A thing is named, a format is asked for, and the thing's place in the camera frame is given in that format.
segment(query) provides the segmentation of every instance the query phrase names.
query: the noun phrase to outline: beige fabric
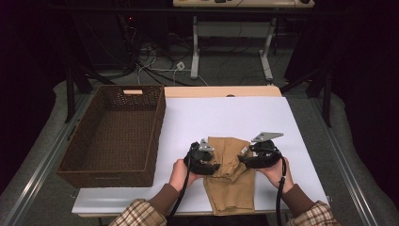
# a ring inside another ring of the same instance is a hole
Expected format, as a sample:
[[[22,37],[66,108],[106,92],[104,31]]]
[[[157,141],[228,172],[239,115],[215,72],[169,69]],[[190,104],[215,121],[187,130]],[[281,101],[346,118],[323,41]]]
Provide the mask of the beige fabric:
[[[209,137],[215,148],[212,163],[220,164],[218,171],[203,180],[214,215],[237,215],[255,212],[255,170],[247,169],[237,155],[252,156],[248,141],[234,137]]]

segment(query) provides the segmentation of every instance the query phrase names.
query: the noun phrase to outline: brown wicker basket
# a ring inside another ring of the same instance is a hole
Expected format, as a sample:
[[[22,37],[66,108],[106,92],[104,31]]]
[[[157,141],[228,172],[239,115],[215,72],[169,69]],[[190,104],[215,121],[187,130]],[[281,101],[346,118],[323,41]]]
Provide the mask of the brown wicker basket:
[[[152,186],[165,109],[163,86],[101,86],[57,174],[77,188]]]

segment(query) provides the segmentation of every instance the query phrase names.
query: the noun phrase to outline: person's left hand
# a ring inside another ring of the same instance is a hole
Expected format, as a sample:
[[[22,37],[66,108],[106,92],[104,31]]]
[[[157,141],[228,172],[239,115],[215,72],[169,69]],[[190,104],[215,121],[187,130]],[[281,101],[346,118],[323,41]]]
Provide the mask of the person's left hand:
[[[183,189],[185,175],[187,175],[187,166],[182,159],[178,159],[173,164],[173,171],[170,174],[169,184],[173,186],[177,191],[181,192]],[[187,188],[189,188],[195,180],[202,177],[203,175],[198,175],[190,172],[190,176],[188,177],[187,182]]]

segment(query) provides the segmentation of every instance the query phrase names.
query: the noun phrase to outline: plaid sleeve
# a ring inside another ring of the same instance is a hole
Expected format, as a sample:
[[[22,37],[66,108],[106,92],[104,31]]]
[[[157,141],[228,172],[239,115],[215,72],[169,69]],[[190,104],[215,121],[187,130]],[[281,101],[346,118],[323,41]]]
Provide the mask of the plaid sleeve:
[[[314,225],[340,225],[332,216],[329,206],[318,201],[310,210],[299,217],[291,219],[287,225],[290,226],[314,226]]]
[[[167,220],[145,200],[134,200],[109,226],[167,225]]]

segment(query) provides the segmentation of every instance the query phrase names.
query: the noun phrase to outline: white table leg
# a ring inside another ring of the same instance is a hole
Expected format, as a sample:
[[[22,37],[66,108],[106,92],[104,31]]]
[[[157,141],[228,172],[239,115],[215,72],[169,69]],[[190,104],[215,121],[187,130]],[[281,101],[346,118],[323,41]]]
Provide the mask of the white table leg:
[[[267,53],[269,52],[270,49],[270,42],[273,38],[273,32],[274,32],[274,22],[276,19],[273,19],[272,22],[270,23],[270,26],[268,26],[267,29],[267,36],[266,40],[264,42],[264,48],[259,51],[259,56],[261,57],[261,62],[262,62],[262,67],[263,67],[263,72],[264,72],[264,77],[266,78],[266,81],[271,85],[273,83],[273,75],[272,71],[270,70],[270,65],[267,60]]]
[[[197,17],[193,20],[193,60],[191,62],[191,79],[197,79],[199,77],[199,64],[200,64],[200,50],[199,50],[199,33],[197,28]]]

